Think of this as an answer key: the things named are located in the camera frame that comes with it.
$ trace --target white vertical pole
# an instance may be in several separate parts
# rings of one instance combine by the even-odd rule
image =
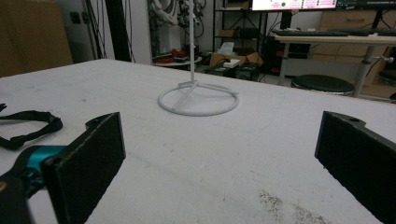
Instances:
[[[195,56],[194,56],[194,1],[190,0],[189,5],[189,16],[190,16],[190,71],[191,71],[191,82],[194,82],[194,70],[195,70]]]

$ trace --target cardboard box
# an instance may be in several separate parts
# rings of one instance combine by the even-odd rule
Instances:
[[[227,7],[241,7],[241,9],[248,10],[248,2],[227,3]]]
[[[210,56],[209,66],[213,67],[218,63],[224,63],[224,59],[238,59],[240,61],[239,65],[242,65],[244,63],[263,63],[262,57],[252,48],[235,48],[234,51],[237,52],[238,55],[224,55],[219,53],[212,53],[212,55]]]
[[[0,77],[73,63],[54,0],[1,0],[0,46]]]
[[[219,36],[234,37],[234,36],[236,36],[236,31],[235,30],[219,30]]]

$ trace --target office chair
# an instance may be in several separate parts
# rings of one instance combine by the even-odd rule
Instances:
[[[352,84],[341,78],[323,75],[298,76],[291,81],[290,85],[292,88],[344,96],[351,96],[355,90]]]

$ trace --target white wire stand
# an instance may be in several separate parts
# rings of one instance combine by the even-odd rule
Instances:
[[[185,115],[185,116],[195,116],[195,117],[204,117],[204,116],[213,116],[213,115],[218,115],[222,113],[226,113],[230,110],[233,110],[239,105],[239,93],[236,91],[232,91],[228,88],[219,86],[219,85],[212,85],[212,84],[201,84],[199,81],[195,80],[194,78],[194,70],[195,70],[195,62],[194,62],[194,14],[193,12],[193,0],[190,0],[189,2],[189,12],[190,12],[190,70],[191,70],[191,80],[189,82],[183,82],[179,83],[177,87],[163,92],[159,97],[158,97],[158,104],[165,110],[170,111],[175,114],[179,115]],[[182,110],[180,109],[180,105],[183,104],[183,102],[189,97],[189,95],[194,91],[195,88],[200,87],[200,88],[205,88],[209,89],[212,91],[220,91],[220,92],[226,92],[229,93],[231,97],[234,98],[234,101],[231,105],[226,106],[221,109],[215,109],[213,111],[188,111],[188,110]],[[163,102],[163,97],[172,92],[172,91],[177,91],[180,89],[186,89],[189,88],[184,95],[175,103],[174,105],[166,105]]]

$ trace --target open box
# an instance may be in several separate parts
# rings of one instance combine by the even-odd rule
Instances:
[[[263,63],[262,57],[253,48],[234,48],[233,51],[235,51],[237,55],[212,53],[210,57],[210,67],[219,63],[224,63],[226,59],[237,59],[239,60],[239,65],[244,63]]]

